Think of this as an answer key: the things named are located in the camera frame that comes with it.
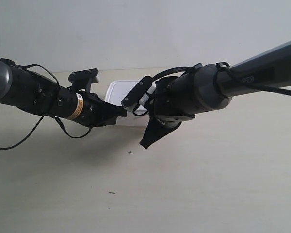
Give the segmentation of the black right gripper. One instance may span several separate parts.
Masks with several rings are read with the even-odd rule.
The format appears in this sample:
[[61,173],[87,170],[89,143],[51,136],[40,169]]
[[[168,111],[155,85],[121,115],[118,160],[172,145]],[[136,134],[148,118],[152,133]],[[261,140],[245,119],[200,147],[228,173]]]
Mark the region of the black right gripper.
[[179,77],[166,77],[155,82],[153,99],[149,104],[149,122],[139,144],[149,146],[178,129],[182,122],[195,119],[195,113],[186,110],[190,88]]

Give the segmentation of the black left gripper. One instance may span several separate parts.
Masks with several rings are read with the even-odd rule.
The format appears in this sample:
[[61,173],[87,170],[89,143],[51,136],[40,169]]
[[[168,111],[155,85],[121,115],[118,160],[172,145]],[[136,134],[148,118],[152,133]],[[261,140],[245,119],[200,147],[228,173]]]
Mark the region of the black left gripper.
[[84,107],[81,113],[81,125],[85,127],[103,127],[116,125],[118,117],[126,117],[127,111],[122,106],[108,102],[102,105],[102,99],[96,93],[81,92]]

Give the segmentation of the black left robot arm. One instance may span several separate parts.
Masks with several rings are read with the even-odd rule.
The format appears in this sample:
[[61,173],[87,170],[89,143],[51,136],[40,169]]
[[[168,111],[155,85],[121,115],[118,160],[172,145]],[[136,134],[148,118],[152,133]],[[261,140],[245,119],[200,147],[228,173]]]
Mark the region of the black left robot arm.
[[91,128],[114,125],[126,117],[124,108],[103,101],[90,91],[98,83],[98,69],[76,71],[69,75],[70,87],[30,71],[9,59],[0,59],[0,104],[37,116],[59,117]]

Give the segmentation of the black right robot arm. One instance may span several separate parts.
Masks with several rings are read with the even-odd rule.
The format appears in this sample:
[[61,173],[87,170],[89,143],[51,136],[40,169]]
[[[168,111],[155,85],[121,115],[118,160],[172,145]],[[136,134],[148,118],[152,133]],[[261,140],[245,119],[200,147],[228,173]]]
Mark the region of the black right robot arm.
[[140,144],[148,148],[197,114],[224,109],[235,96],[261,91],[291,96],[291,41],[233,66],[197,64],[180,76],[155,81]]

